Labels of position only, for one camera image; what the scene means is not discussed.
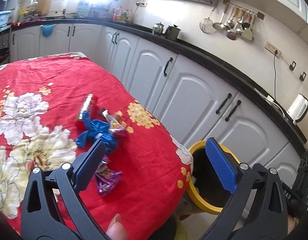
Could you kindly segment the left hand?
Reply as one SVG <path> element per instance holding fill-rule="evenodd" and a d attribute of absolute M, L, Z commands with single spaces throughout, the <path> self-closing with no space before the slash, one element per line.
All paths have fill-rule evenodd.
<path fill-rule="evenodd" d="M 110 222 L 106 234 L 111 240 L 127 240 L 127 231 L 121 223 L 121 216 L 116 214 Z"/>

